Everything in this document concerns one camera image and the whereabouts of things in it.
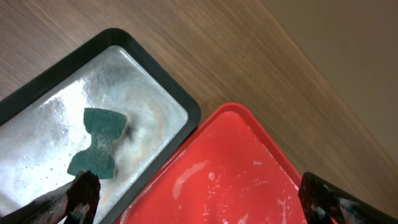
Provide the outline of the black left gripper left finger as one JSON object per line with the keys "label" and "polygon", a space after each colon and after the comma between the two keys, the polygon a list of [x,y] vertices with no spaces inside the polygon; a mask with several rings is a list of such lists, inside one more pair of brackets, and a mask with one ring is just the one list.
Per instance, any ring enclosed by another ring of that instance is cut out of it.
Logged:
{"label": "black left gripper left finger", "polygon": [[91,171],[81,170],[75,179],[43,194],[26,206],[5,215],[1,223],[93,224],[100,200],[100,180]]}

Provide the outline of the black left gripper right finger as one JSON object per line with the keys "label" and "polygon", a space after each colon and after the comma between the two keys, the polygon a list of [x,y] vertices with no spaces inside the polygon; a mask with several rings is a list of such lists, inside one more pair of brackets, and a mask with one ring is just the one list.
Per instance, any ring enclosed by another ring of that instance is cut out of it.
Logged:
{"label": "black left gripper right finger", "polygon": [[308,224],[397,224],[396,218],[311,172],[303,174],[298,197]]}

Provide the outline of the pink green sponge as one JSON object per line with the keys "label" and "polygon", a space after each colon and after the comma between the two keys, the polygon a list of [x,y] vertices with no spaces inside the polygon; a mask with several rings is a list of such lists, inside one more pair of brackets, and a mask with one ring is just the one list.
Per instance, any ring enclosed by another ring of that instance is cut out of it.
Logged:
{"label": "pink green sponge", "polygon": [[91,136],[91,143],[72,157],[67,173],[76,175],[81,170],[89,170],[99,179],[112,179],[116,165],[111,148],[113,142],[122,136],[127,116],[111,110],[85,108],[83,124]]}

